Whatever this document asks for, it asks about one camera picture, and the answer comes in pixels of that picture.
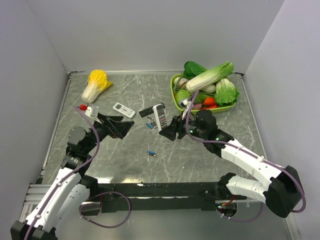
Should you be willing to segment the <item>white grey-faced remote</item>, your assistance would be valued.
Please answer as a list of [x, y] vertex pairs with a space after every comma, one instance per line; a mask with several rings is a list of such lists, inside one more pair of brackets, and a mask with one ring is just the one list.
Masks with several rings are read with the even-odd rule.
[[168, 127], [164, 105], [162, 103], [159, 103], [154, 105], [152, 109], [157, 129], [160, 132], [161, 130]]

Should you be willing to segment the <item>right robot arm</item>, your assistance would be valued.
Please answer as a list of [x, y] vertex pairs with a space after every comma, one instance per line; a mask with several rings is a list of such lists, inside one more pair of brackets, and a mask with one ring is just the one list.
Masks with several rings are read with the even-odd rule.
[[260, 201], [277, 216], [286, 218], [302, 200], [303, 188], [297, 170], [288, 165], [281, 167], [245, 148], [238, 140], [218, 128], [210, 110], [196, 113], [193, 119], [180, 114], [170, 125], [161, 125], [160, 135], [174, 141], [189, 135], [197, 138], [205, 148], [218, 157], [230, 161], [249, 173], [246, 179], [234, 173], [220, 178], [218, 193], [223, 199], [244, 196]]

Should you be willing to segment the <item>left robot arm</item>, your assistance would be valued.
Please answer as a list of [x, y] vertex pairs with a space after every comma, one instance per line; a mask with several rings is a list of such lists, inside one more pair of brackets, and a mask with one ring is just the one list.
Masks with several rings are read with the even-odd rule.
[[109, 136], [123, 139], [134, 125], [121, 116], [98, 114], [89, 130], [73, 127], [68, 133], [66, 154], [60, 169], [39, 204], [23, 221], [16, 221], [10, 234], [13, 240], [56, 240], [56, 228], [67, 215], [99, 195], [98, 180], [86, 175], [98, 154], [101, 141]]

